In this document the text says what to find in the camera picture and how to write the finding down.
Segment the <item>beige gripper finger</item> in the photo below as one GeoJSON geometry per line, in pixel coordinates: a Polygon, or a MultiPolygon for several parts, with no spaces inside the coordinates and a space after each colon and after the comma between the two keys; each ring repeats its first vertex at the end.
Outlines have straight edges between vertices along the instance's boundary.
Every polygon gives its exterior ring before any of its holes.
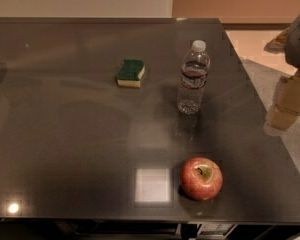
{"type": "Polygon", "coordinates": [[[290,77],[282,76],[275,88],[264,131],[270,136],[280,136],[300,117],[300,71],[290,77]]]}
{"type": "Polygon", "coordinates": [[[270,53],[284,53],[288,32],[288,28],[282,30],[275,38],[265,45],[264,50],[270,53]]]}

